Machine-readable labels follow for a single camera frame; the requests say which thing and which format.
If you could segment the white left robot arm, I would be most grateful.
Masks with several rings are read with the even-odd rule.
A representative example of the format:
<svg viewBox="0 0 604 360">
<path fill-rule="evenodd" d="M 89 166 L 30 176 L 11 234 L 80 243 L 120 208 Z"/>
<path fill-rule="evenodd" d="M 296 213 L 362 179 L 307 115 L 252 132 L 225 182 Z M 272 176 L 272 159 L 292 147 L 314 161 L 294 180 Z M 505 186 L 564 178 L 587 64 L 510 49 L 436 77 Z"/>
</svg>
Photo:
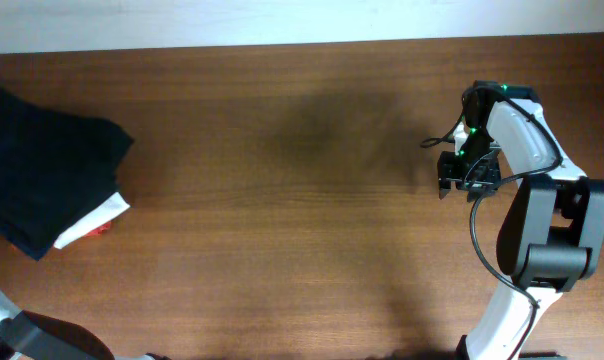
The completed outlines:
<svg viewBox="0 0 604 360">
<path fill-rule="evenodd" d="M 117 356 L 84 327 L 22 310 L 0 289 L 0 360 L 169 360 L 146 353 L 138 357 Z"/>
</svg>

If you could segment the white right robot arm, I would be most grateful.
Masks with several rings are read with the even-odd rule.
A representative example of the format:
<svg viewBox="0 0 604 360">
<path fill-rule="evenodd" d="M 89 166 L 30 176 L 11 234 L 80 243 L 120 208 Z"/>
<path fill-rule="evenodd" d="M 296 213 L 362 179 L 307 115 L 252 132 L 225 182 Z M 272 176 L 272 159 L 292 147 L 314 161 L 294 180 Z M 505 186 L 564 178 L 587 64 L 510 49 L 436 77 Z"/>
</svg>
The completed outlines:
<svg viewBox="0 0 604 360">
<path fill-rule="evenodd" d="M 604 240 L 604 180 L 591 179 L 562 149 L 528 86 L 476 81 L 461 96 L 454 126 L 422 147 L 450 143 L 438 163 L 439 195 L 467 192 L 471 242 L 498 286 L 458 359 L 520 359 L 548 308 L 598 266 Z M 481 203 L 514 183 L 517 192 L 496 240 L 498 264 L 481 251 Z"/>
</svg>

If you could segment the dark green shorts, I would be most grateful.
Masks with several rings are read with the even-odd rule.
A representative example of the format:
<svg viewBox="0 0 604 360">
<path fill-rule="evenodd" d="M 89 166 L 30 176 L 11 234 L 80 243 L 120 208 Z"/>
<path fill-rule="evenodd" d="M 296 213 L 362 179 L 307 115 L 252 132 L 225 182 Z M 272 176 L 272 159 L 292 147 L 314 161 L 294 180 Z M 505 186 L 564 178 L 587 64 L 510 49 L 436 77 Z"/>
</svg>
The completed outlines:
<svg viewBox="0 0 604 360">
<path fill-rule="evenodd" d="M 30 104 L 0 88 L 0 234 L 34 260 L 117 192 L 133 145 L 119 125 Z"/>
</svg>

